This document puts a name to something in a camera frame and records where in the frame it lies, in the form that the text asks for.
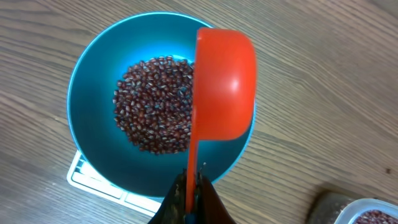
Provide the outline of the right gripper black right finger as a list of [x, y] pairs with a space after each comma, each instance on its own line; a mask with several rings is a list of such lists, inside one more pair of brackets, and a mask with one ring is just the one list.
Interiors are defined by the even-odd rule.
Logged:
[[203, 174], [206, 163], [197, 173], [195, 189], [195, 223], [198, 224], [236, 224], [221, 201], [211, 180]]

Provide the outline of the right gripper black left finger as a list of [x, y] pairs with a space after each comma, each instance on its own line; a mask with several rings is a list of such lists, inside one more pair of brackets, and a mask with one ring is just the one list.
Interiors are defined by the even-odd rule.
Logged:
[[185, 198], [187, 170], [178, 174], [161, 206], [148, 224], [186, 224]]

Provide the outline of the orange measuring scoop blue handle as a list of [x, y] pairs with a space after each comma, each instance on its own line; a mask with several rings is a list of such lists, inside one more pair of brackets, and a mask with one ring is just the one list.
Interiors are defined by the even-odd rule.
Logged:
[[256, 94], [256, 54], [240, 31], [202, 27], [197, 32], [192, 127], [185, 211], [192, 212], [198, 142], [240, 137], [251, 124]]

